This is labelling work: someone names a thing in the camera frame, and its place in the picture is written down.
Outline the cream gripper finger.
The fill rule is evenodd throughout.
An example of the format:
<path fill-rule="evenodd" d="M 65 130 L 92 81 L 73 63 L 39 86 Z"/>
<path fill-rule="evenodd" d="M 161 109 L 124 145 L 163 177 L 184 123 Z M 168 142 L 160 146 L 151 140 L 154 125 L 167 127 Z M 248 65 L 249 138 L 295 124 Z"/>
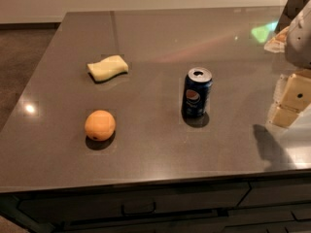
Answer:
<path fill-rule="evenodd" d="M 269 122 L 290 127 L 311 104 L 311 71 L 297 70 L 289 76 L 281 75 L 276 83 Z"/>

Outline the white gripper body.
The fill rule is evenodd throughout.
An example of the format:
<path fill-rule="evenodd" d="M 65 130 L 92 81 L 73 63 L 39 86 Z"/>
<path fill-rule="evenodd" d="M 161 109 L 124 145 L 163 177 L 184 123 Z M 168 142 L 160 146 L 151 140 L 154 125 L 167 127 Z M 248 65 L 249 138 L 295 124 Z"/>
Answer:
<path fill-rule="evenodd" d="M 299 68 L 311 68 L 311 1 L 290 24 L 285 56 L 290 63 Z"/>

